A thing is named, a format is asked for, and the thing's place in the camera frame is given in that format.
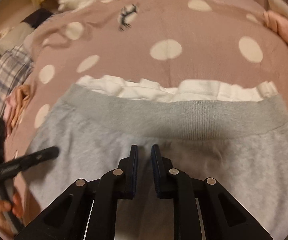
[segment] white polka dot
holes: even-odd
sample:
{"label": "white polka dot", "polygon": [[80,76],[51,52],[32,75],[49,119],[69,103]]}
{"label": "white polka dot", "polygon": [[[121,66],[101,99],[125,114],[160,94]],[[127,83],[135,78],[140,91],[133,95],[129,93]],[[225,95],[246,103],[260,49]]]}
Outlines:
{"label": "white polka dot", "polygon": [[66,26],[66,36],[71,40],[79,39],[84,31],[84,27],[79,22],[72,22]]}
{"label": "white polka dot", "polygon": [[54,77],[55,67],[53,65],[46,65],[39,73],[39,79],[43,84],[47,84]]}
{"label": "white polka dot", "polygon": [[50,105],[44,105],[40,108],[35,117],[34,128],[39,128],[50,110]]}
{"label": "white polka dot", "polygon": [[[127,11],[131,11],[133,9],[133,5],[132,4],[130,4],[128,6],[125,6],[125,7],[126,7]],[[137,17],[137,13],[132,13],[132,14],[126,16],[125,22],[127,24],[129,24],[132,21],[134,21],[136,17]],[[119,24],[121,23],[121,18],[122,18],[122,16],[121,16],[121,14],[119,14],[119,16],[117,17],[117,21],[118,21]]]}
{"label": "white polka dot", "polygon": [[49,39],[45,39],[45,40],[42,42],[42,46],[43,46],[43,47],[46,46],[46,45],[48,44],[48,42],[49,42]]}
{"label": "white polka dot", "polygon": [[94,3],[95,0],[88,0],[88,1],[85,1],[85,2],[81,2],[79,5],[78,5],[78,8],[76,8],[75,10],[71,11],[72,13],[75,13],[75,12],[78,12],[82,9],[84,9],[85,7],[91,5],[92,3]]}
{"label": "white polka dot", "polygon": [[150,50],[154,59],[167,60],[178,57],[182,53],[182,46],[174,40],[168,39],[157,42]]}
{"label": "white polka dot", "polygon": [[110,3],[112,2],[113,0],[101,0],[102,3]]}
{"label": "white polka dot", "polygon": [[250,21],[252,21],[252,22],[255,22],[255,23],[259,23],[260,24],[260,21],[259,20],[257,20],[257,18],[255,17],[255,15],[253,15],[253,14],[247,14],[246,15],[246,18],[248,19],[248,20],[250,20]]}
{"label": "white polka dot", "polygon": [[99,61],[99,59],[100,59],[100,57],[98,55],[93,55],[93,56],[90,56],[90,57],[86,58],[78,66],[78,68],[76,69],[76,72],[81,73],[81,72],[83,72],[85,70],[90,69],[91,67],[93,67]]}
{"label": "white polka dot", "polygon": [[239,41],[241,54],[252,63],[259,63],[263,60],[263,52],[259,44],[251,37],[242,37]]}
{"label": "white polka dot", "polygon": [[188,7],[195,11],[210,12],[212,8],[203,0],[189,0]]}

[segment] black clamp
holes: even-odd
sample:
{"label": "black clamp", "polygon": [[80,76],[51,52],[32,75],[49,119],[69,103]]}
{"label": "black clamp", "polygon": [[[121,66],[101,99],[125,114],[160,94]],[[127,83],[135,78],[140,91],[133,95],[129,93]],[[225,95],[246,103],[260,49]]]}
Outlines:
{"label": "black clamp", "polygon": [[175,240],[272,240],[270,234],[215,179],[190,178],[151,148],[155,189],[174,200]]}
{"label": "black clamp", "polygon": [[101,179],[78,179],[34,219],[15,240],[113,240],[118,199],[136,192],[138,147]]}

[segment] black plastic bracket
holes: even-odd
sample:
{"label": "black plastic bracket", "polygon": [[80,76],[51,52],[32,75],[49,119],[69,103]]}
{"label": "black plastic bracket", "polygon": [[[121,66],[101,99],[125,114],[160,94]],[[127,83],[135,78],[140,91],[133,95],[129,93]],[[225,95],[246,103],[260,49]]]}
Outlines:
{"label": "black plastic bracket", "polygon": [[217,180],[193,179],[173,168],[158,145],[151,148],[151,160],[157,196],[174,200],[175,240],[272,240]]}

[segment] tan cloth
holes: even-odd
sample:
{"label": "tan cloth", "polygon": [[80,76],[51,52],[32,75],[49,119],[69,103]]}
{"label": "tan cloth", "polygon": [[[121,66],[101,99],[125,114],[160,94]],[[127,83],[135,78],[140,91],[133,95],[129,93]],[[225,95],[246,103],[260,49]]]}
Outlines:
{"label": "tan cloth", "polygon": [[31,99],[30,85],[24,84],[19,87],[16,87],[12,91],[9,98],[10,101],[12,101],[12,98],[15,99],[15,107],[12,106],[12,103],[10,103],[11,109],[8,113],[6,113],[8,115],[6,117],[7,136],[9,136],[12,133],[12,130],[19,123],[20,117],[23,114],[23,110],[26,108]]}

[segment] finger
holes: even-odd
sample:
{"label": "finger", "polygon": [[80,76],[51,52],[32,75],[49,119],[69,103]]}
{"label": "finger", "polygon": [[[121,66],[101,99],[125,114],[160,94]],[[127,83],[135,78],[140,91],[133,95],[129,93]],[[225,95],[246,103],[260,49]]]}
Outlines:
{"label": "finger", "polygon": [[0,200],[0,212],[10,211],[12,208],[11,203],[8,201]]}
{"label": "finger", "polygon": [[13,214],[16,215],[17,217],[22,217],[23,216],[23,207],[22,207],[22,201],[19,193],[15,193],[13,196]]}

